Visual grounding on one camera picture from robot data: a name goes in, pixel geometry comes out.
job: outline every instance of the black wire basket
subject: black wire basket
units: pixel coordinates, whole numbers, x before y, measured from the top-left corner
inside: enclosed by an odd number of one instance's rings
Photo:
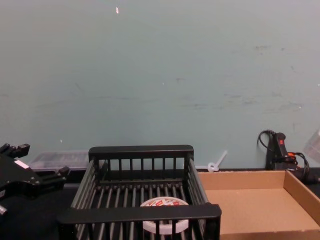
[[[60,240],[218,240],[221,209],[208,202],[190,145],[113,146],[89,150],[71,208],[58,217]],[[154,197],[188,205],[140,207]],[[176,233],[176,224],[188,228]],[[155,233],[143,229],[156,225]],[[160,225],[170,224],[169,235]]]

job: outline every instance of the black table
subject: black table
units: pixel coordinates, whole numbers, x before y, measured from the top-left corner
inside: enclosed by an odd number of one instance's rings
[[[310,172],[320,176],[320,168]],[[320,198],[320,184],[308,187]],[[14,196],[1,201],[9,213],[0,220],[0,240],[58,240],[56,217],[70,207],[76,192],[66,187],[34,200]]]

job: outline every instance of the black cable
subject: black cable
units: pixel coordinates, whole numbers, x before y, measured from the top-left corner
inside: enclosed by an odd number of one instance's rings
[[[302,179],[305,180],[308,175],[309,175],[309,171],[310,171],[310,166],[309,166],[309,162],[307,161],[305,155],[302,152],[295,152],[295,155],[298,155],[300,158],[303,159],[304,161],[304,168],[303,168],[303,173],[302,173]]]
[[[274,131],[272,131],[272,130],[267,129],[267,130],[263,130],[262,132],[260,132],[260,134],[259,134],[259,136],[258,136],[258,141],[262,144],[262,146],[264,146],[267,150],[269,150],[269,151],[271,151],[271,152],[274,152],[273,149],[271,149],[270,147],[268,147],[267,145],[265,145],[265,143],[262,141],[261,136],[262,136],[263,134],[267,134],[268,137],[271,138],[272,135],[274,135],[274,134],[276,134],[276,133],[275,133]]]

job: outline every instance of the black metal bar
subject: black metal bar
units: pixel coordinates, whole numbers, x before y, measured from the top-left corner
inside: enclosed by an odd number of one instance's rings
[[[152,187],[149,186],[149,199],[152,199],[152,198],[153,198]],[[155,235],[151,232],[150,232],[150,239],[155,240]]]
[[[152,158],[152,179],[155,179],[155,159]]]
[[[220,218],[205,220],[205,229],[203,234],[204,240],[219,239],[220,237]]]
[[[160,222],[155,222],[155,239],[160,240]]]
[[[103,186],[111,185],[140,185],[140,184],[178,184],[182,182],[182,178],[177,179],[154,179],[154,180],[125,180],[125,181],[101,181]]]
[[[128,201],[128,191],[129,189],[126,187],[124,190],[124,199],[123,199],[123,207],[126,208],[127,207],[127,201]],[[119,239],[127,239],[127,233],[126,233],[126,225],[124,225],[123,223],[120,224],[120,236]]]
[[[110,210],[114,210],[114,209],[117,209],[118,207],[118,203],[119,203],[119,196],[120,196],[120,187],[118,187],[117,191],[116,191],[116,197],[115,197],[115,203],[114,203],[114,208],[109,208],[107,210],[108,213],[106,214],[109,214]],[[114,236],[114,230],[115,230],[115,223],[114,221],[111,221],[113,223],[111,223],[111,226],[110,226],[110,238],[112,239],[113,236]]]
[[[92,224],[89,223],[86,225],[88,228],[88,236],[89,236],[89,240],[94,240],[94,229],[92,227]]]
[[[108,208],[109,205],[110,205],[110,200],[111,200],[112,192],[113,192],[113,189],[112,189],[112,187],[110,187],[109,193],[108,193],[108,198],[107,198],[107,200],[106,200],[106,205],[105,205],[106,208]],[[98,240],[102,240],[102,237],[103,237],[103,234],[104,234],[104,230],[106,229],[106,225],[107,225],[107,227],[108,227],[108,231],[107,231],[106,233],[109,233],[109,232],[110,232],[110,225],[109,225],[109,223],[102,223],[102,224],[101,224],[101,227],[100,227],[99,235],[98,235]]]
[[[176,220],[172,221],[172,240],[176,240],[177,239],[177,234],[176,234]]]
[[[108,164],[108,179],[111,179],[111,163],[110,159],[107,159],[107,164]]]
[[[165,171],[166,171],[166,159],[163,157],[162,158],[162,178],[164,179],[165,176]]]
[[[176,198],[177,197],[177,190],[176,190],[175,186],[172,187],[172,193],[173,193],[173,197]],[[181,240],[186,240],[186,234],[184,231],[181,232]]]
[[[137,189],[134,187],[132,191],[132,207],[136,206],[136,191]],[[129,240],[134,240],[134,227],[135,223],[132,221],[130,223]]]
[[[121,179],[122,176],[122,163],[121,163],[121,159],[119,159],[119,179]]]
[[[138,233],[138,239],[143,240],[144,239],[144,227],[142,221],[139,221],[137,223],[137,233]]]
[[[192,221],[189,220],[188,222],[188,240],[192,240],[192,235],[193,235],[193,229],[192,229]]]
[[[144,179],[144,159],[141,158],[141,179]]]
[[[184,219],[216,219],[221,216],[217,204],[157,207],[68,209],[58,216],[61,224],[119,223]]]
[[[184,158],[188,153],[194,154],[190,145],[96,146],[89,150],[89,159]]]
[[[110,240],[110,224],[109,223],[105,223],[104,224],[104,232],[105,232],[105,235],[104,235],[104,239],[105,240]]]
[[[176,178],[177,158],[173,158],[173,178]]]
[[[130,158],[130,178],[131,179],[133,179],[132,171],[133,171],[133,163],[132,163],[132,158]]]

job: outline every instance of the brown cardboard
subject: brown cardboard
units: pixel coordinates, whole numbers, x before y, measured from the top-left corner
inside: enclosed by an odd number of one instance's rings
[[[199,173],[222,209],[221,240],[320,240],[320,200],[291,173]]]

